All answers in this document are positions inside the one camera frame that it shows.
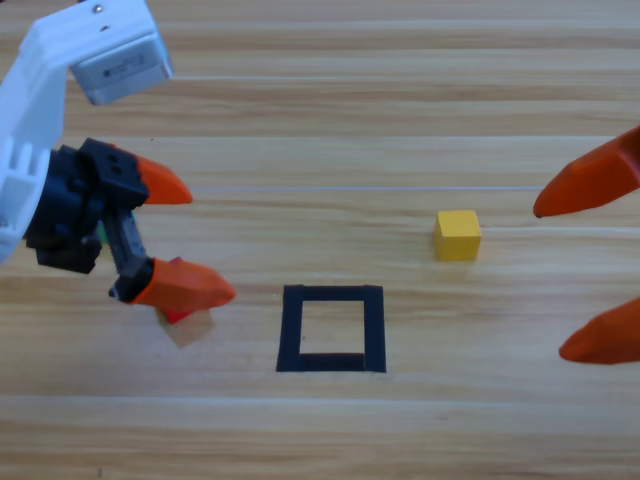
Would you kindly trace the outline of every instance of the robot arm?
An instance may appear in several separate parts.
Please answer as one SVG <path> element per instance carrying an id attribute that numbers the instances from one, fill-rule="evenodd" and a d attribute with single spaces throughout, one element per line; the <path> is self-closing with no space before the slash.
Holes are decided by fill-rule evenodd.
<path id="1" fill-rule="evenodd" d="M 0 263 L 38 205 L 64 130 L 68 69 L 95 105 L 173 76 L 144 0 L 83 2 L 33 24 L 0 86 Z"/>
<path id="2" fill-rule="evenodd" d="M 231 301 L 233 287 L 214 270 L 146 254 L 132 211 L 192 201 L 171 170 L 93 139 L 53 150 L 68 69 L 94 105 L 173 75 L 144 0 L 86 1 L 35 22 L 0 85 L 0 264 L 24 239 L 40 265 L 88 274 L 102 224 L 119 273 L 112 297 L 173 312 Z"/>

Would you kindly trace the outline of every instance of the black tape square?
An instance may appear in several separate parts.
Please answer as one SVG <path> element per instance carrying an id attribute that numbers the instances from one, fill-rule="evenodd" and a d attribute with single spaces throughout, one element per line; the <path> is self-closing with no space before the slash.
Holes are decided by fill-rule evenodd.
<path id="1" fill-rule="evenodd" d="M 364 302 L 364 353 L 300 353 L 302 311 L 305 301 Z M 386 373 L 384 295 L 382 287 L 317 287 L 286 285 L 278 372 Z"/>

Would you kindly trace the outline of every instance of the orange object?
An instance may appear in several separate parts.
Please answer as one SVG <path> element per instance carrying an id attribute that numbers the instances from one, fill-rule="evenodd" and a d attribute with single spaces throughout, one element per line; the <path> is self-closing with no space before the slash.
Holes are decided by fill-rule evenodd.
<path id="1" fill-rule="evenodd" d="M 148 158 L 138 157 L 138 170 L 149 189 L 149 205 L 180 205 L 193 202 L 189 188 L 173 171 Z"/>
<path id="2" fill-rule="evenodd" d="M 640 127 L 568 164 L 540 193 L 536 217 L 597 208 L 640 187 Z"/>
<path id="3" fill-rule="evenodd" d="M 603 365 L 640 361 L 640 298 L 591 320 L 565 342 L 560 356 Z"/>
<path id="4" fill-rule="evenodd" d="M 132 304 L 194 312 L 226 305 L 236 292 L 215 270 L 185 260 L 154 259 L 153 277 Z"/>

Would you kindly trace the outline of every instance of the red block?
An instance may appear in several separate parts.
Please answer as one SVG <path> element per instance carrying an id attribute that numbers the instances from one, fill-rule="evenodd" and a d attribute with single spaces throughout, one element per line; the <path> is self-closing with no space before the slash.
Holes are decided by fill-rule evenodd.
<path id="1" fill-rule="evenodd" d="M 181 260 L 182 258 L 176 257 L 173 260 L 171 260 L 169 263 L 178 263 Z M 167 322 L 169 322 L 171 325 L 178 323 L 180 320 L 185 319 L 192 313 L 194 312 L 178 312 L 176 310 L 162 310 L 162 314 L 167 319 Z"/>

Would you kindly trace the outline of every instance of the wooden table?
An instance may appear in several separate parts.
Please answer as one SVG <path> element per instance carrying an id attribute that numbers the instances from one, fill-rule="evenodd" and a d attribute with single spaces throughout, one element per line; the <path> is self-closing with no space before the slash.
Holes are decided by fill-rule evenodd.
<path id="1" fill-rule="evenodd" d="M 35 19 L 0 5 L 0 76 Z M 557 349 L 640 295 L 640 202 L 537 220 L 542 185 L 634 127 L 632 0 L 150 0 L 175 80 L 91 106 L 64 142 L 171 166 L 193 205 L 138 213 L 150 253 L 237 300 L 175 328 L 90 277 L 0 269 L 0 478 L 630 480 L 640 365 Z M 472 264 L 434 259 L 471 208 Z M 388 373 L 278 373 L 286 284 L 381 285 Z M 362 349 L 354 304 L 305 308 L 303 351 Z"/>

